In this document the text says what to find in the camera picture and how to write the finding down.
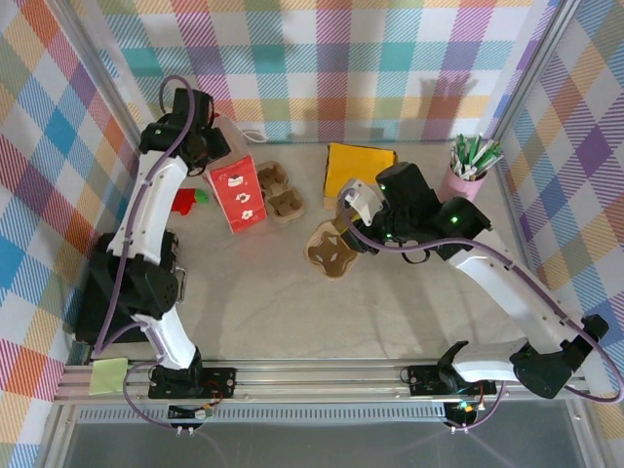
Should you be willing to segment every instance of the red toy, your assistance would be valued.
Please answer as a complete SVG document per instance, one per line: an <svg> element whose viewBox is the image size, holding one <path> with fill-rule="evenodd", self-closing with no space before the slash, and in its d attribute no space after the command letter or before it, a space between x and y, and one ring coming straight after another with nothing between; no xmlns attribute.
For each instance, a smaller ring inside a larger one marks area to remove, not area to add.
<svg viewBox="0 0 624 468"><path fill-rule="evenodd" d="M186 216L195 203L208 203L208 194L199 188L180 188L175 195L172 212Z"/></svg>

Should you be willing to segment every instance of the white table surface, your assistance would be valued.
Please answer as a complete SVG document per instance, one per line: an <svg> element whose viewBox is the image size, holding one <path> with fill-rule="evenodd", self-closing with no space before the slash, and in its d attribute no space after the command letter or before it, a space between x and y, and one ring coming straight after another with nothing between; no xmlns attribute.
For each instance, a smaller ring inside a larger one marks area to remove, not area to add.
<svg viewBox="0 0 624 468"><path fill-rule="evenodd" d="M383 144L401 161L416 163L438 187L449 145ZM323 209L324 144L255 145L257 164L274 160L289 173L307 212L287 224L270 219L231 234L211 195L168 226L178 236L178 260L188 271L178 307L184 327L205 359L219 358L438 358L455 341L498 342L522 336L511 319L470 278L432 254L408 265L396 254L361 255L339 281L304 260L303 246ZM208 189L200 177L187 187ZM477 206L517 254L512 224L495 174ZM104 357L152 359L148 343L116 344Z"/></svg>

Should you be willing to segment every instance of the plaid wall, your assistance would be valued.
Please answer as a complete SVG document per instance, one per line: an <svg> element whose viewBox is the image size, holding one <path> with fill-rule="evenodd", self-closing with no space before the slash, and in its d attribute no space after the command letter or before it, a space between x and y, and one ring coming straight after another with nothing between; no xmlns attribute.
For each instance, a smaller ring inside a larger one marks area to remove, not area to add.
<svg viewBox="0 0 624 468"><path fill-rule="evenodd" d="M0 467L27 467L134 157L44 0L0 0L0 63Z"/></svg>
<svg viewBox="0 0 624 468"><path fill-rule="evenodd" d="M503 171L540 279L609 322L604 347L624 371L622 24L622 0L583 2L503 139ZM599 410L624 463L621 408Z"/></svg>
<svg viewBox="0 0 624 468"><path fill-rule="evenodd" d="M500 115L556 3L98 0L95 14L72 1L140 125L160 115L158 85L176 73L273 141L485 130L480 119L504 99ZM543 21L526 31L532 16Z"/></svg>

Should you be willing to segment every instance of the pen holder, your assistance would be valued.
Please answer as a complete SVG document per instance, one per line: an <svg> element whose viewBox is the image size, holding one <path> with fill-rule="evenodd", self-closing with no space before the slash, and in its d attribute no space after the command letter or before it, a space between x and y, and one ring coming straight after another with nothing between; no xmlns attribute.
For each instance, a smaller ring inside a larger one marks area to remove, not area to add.
<svg viewBox="0 0 624 468"><path fill-rule="evenodd" d="M479 189L484 184L486 175L483 173L477 180L464 180L459 178L456 173L452 171L450 165L447 166L445 177L442 179L440 188L438 189L438 200L445 202L454 197L463 197L470 202L475 201Z"/></svg>

